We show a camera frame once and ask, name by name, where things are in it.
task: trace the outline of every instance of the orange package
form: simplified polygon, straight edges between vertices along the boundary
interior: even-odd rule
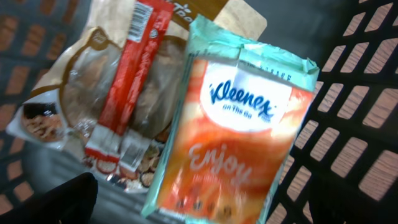
[[[201,33],[188,42],[186,93],[141,213],[159,208],[189,223],[264,223],[319,69],[219,29],[200,36],[212,28],[203,19],[193,26]]]

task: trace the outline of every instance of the red stick packet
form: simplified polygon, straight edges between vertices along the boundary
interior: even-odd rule
[[[117,163],[119,145],[136,105],[174,6],[159,0],[138,0],[113,84],[85,152]]]

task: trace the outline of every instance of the teal plastic wrapper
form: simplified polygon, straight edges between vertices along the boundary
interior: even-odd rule
[[[203,16],[198,16],[190,25],[190,36],[187,48],[185,49],[185,68],[183,71],[180,98],[172,121],[169,139],[165,145],[165,149],[156,169],[154,180],[147,194],[144,208],[141,212],[141,215],[144,217],[158,209],[156,201],[159,196],[159,190],[162,187],[165,169],[177,133],[192,63],[196,57],[216,57],[243,62],[250,67],[263,70],[279,77],[277,80],[280,82],[289,82],[298,88],[310,92],[313,92],[315,89],[319,73],[319,68],[316,63],[310,59],[302,59],[278,47],[256,42],[255,40],[245,39],[244,37],[240,37],[218,27]],[[257,223],[264,223],[266,220],[285,161],[286,158],[274,178]],[[187,215],[165,211],[161,208],[160,211],[185,220],[186,223],[212,223],[206,219],[197,219]]]

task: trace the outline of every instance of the wooden floor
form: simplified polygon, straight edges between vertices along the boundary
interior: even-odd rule
[[[53,4],[54,1],[48,0],[46,1],[49,4]],[[386,5],[377,11],[375,17],[369,23],[366,31],[375,30],[378,28],[380,23],[383,21],[384,16],[387,14],[391,5]],[[43,5],[40,10],[43,13],[48,13],[49,9],[45,5]],[[353,18],[351,24],[347,28],[347,31],[344,35],[351,35],[356,27],[358,26],[359,22],[361,21],[364,14],[357,15]],[[17,21],[10,17],[0,17],[0,50],[4,50],[7,46],[11,43],[13,38],[13,33],[16,29]],[[33,27],[32,30],[29,32],[28,40],[24,43],[23,46],[23,53],[26,55],[34,55],[37,53],[40,47],[40,42],[45,35],[45,31],[40,27]],[[57,58],[60,49],[62,49],[63,44],[65,42],[65,37],[63,35],[59,35],[53,43],[53,47],[47,57],[49,59]],[[396,45],[398,44],[398,39],[391,39],[385,40],[381,45],[380,48],[377,50],[374,58],[371,60],[369,65],[365,69],[365,73],[377,73],[381,70],[384,63],[388,59],[391,52],[395,49]],[[367,43],[360,43],[358,44],[354,50],[352,51],[351,55],[349,56],[348,60],[344,64],[343,68],[341,69],[342,72],[352,72],[354,66],[359,61],[360,57],[362,56],[363,52],[365,51],[366,47],[368,46]],[[322,68],[323,71],[330,71],[336,61],[338,60],[340,54],[344,50],[344,47],[337,47],[329,60],[327,61],[326,65]],[[6,90],[7,94],[17,94],[22,91],[24,86],[24,82],[27,78],[27,74],[29,72],[29,68],[25,67],[17,67],[12,74],[11,81],[9,82],[8,88]],[[326,97],[323,99],[321,105],[319,106],[320,111],[328,111],[330,106],[333,104],[334,100],[338,96],[339,92],[341,91],[344,83],[335,83],[329,89]],[[317,91],[322,87],[322,83],[317,83]],[[365,94],[368,91],[367,86],[356,86],[350,96],[348,97],[346,103],[338,112],[338,116],[342,118],[349,119],[352,114],[357,109],[358,105],[360,104],[361,100],[364,98]],[[364,119],[363,123],[368,126],[372,126],[375,128],[379,128],[384,120],[389,116],[392,109],[398,103],[398,90],[393,89],[386,89],[383,91],[382,95],[379,97],[376,104],[373,106],[370,113]],[[12,118],[16,110],[15,105],[4,105],[0,107],[0,131],[4,131],[6,125]],[[315,128],[317,127],[317,123],[314,121],[308,122],[305,125],[304,130],[300,133],[298,139],[295,142],[295,145],[299,148],[303,148],[311,134],[314,132]],[[338,130],[328,128],[320,140],[317,142],[315,147],[311,152],[311,156],[320,161],[322,160],[323,156],[326,154],[328,148],[331,146],[333,141],[339,135]],[[18,152],[23,147],[23,140],[16,139],[12,145],[12,149],[10,153]],[[365,139],[356,139],[351,138],[347,145],[342,150],[341,154],[337,157],[336,161],[331,166],[331,170],[336,172],[336,174],[340,175],[342,178],[346,176],[349,170],[353,167],[356,160],[362,154],[362,152],[366,149],[367,143]],[[2,148],[2,140],[0,139],[0,150]],[[389,186],[393,183],[393,181],[398,176],[398,155],[394,154],[388,149],[385,149],[377,160],[377,162],[373,165],[371,170],[366,174],[363,181],[358,186],[364,193],[368,194],[374,200],[379,200],[382,198],[384,193],[387,191]],[[282,178],[280,182],[283,180],[285,174],[289,170],[290,166],[293,164],[294,158],[289,156],[287,164],[284,168],[284,173],[282,174]],[[13,178],[18,177],[22,174],[22,167],[20,162],[15,162],[9,165],[7,170],[8,178],[11,180]],[[296,200],[299,196],[301,190],[303,189],[304,185],[307,183],[308,179],[311,176],[311,172],[302,167],[298,174],[296,175],[294,181],[291,183],[287,193],[292,200]],[[23,183],[18,188],[16,188],[15,193],[20,198],[21,201],[29,198],[33,191],[29,187],[28,183]],[[4,195],[0,194],[0,214],[9,211],[12,209],[12,205],[7,201]],[[308,203],[303,208],[303,213],[311,219],[311,215],[309,212]],[[271,215],[268,223],[277,224],[280,223],[284,217],[286,216],[286,210],[282,205],[279,205],[276,211]]]

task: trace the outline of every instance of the white oval label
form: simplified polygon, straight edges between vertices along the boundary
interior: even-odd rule
[[[209,62],[200,92],[207,116],[235,131],[263,131],[278,124],[292,87],[237,67]]]

